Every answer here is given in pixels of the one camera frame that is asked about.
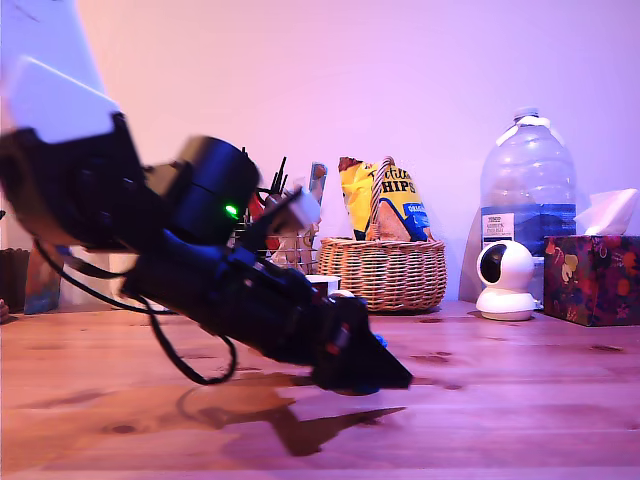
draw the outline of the water bottle label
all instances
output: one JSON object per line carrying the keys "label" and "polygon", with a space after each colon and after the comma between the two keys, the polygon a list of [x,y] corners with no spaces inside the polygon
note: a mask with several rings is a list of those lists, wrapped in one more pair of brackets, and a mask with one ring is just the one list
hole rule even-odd
{"label": "water bottle label", "polygon": [[513,240],[515,215],[513,213],[489,213],[482,209],[482,248],[500,240]]}
{"label": "water bottle label", "polygon": [[[508,223],[510,229],[505,228],[504,237],[485,230],[493,217],[505,218],[509,215],[513,220]],[[544,237],[569,236],[576,234],[576,206],[569,204],[547,203],[544,205],[506,205],[499,207],[484,207],[482,209],[482,241],[488,243],[498,240],[515,240],[529,249],[534,257],[544,256]]]}

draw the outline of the colorful tissue box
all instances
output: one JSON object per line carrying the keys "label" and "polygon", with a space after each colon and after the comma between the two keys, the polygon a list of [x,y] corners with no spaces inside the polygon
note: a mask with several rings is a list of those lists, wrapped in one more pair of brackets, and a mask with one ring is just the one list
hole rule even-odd
{"label": "colorful tissue box", "polygon": [[544,313],[589,327],[640,325],[640,237],[548,237]]}

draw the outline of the white tissue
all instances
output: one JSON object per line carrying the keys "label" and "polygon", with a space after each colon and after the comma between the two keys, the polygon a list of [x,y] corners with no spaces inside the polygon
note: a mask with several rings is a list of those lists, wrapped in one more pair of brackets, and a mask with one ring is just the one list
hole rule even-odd
{"label": "white tissue", "polygon": [[591,195],[591,207],[575,220],[586,225],[585,235],[624,235],[638,201],[638,190],[628,188]]}

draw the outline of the white security camera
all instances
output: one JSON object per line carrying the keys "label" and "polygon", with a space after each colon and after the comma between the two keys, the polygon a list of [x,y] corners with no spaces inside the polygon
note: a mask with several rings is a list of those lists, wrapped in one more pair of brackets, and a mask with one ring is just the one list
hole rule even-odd
{"label": "white security camera", "polygon": [[480,280],[487,286],[476,308],[492,320],[528,320],[535,308],[528,292],[533,277],[533,257],[518,242],[501,240],[487,245],[476,264]]}

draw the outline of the yellow chip bag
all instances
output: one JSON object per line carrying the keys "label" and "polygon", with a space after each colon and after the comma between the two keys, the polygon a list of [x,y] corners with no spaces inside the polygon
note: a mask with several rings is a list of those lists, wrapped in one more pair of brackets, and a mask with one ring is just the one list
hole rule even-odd
{"label": "yellow chip bag", "polygon": [[[341,157],[338,171],[355,238],[370,240],[371,196],[378,164]],[[385,172],[382,182],[378,223],[381,240],[433,240],[429,217],[415,184],[406,170],[395,165]]]}

